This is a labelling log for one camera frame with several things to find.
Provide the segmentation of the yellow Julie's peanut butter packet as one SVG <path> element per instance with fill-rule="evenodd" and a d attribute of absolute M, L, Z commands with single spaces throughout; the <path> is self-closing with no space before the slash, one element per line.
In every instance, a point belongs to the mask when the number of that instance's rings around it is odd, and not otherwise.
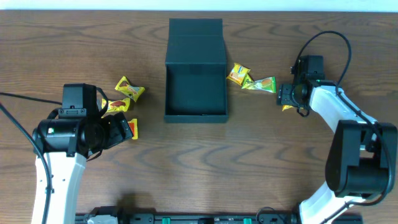
<path fill-rule="evenodd" d="M 285 110 L 288 110 L 288 109 L 291 109 L 291 108 L 293 108 L 293 106 L 291 106 L 291 105 L 284 105 L 284 106 L 282 107 L 282 111 L 285 111 Z"/>

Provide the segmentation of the green yellow snack packet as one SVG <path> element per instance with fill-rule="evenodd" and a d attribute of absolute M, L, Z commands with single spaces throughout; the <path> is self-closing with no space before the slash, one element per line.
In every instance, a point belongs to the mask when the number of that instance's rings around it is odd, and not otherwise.
<path fill-rule="evenodd" d="M 276 93 L 275 77 L 268 77 L 254 81 L 249 75 L 246 75 L 241 88 L 247 90 L 262 90 Z"/>

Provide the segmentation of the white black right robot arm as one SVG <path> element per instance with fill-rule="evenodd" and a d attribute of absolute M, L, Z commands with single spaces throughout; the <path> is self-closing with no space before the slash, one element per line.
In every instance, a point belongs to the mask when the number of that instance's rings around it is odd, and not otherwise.
<path fill-rule="evenodd" d="M 331 81 L 281 84 L 277 104 L 318 113 L 334 136 L 325 182 L 298 205 L 297 223 L 332 223 L 353 206 L 380 203 L 394 187 L 397 128 L 363 113 Z"/>

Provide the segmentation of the yellow orange snack packet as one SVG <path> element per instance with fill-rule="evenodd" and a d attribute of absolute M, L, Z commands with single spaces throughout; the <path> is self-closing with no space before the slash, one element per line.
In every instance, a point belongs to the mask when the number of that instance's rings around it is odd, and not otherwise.
<path fill-rule="evenodd" d="M 132 131 L 132 139 L 138 139 L 138 128 L 137 128 L 137 119 L 133 118 L 128 122 L 128 125 Z"/>

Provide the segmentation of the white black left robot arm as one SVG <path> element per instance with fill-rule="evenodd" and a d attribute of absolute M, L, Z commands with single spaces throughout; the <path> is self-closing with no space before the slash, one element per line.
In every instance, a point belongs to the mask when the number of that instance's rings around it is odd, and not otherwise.
<path fill-rule="evenodd" d="M 78 116 L 60 110 L 58 118 L 41 121 L 34 130 L 39 154 L 32 223 L 74 223 L 86 163 L 132 136 L 123 113 Z"/>

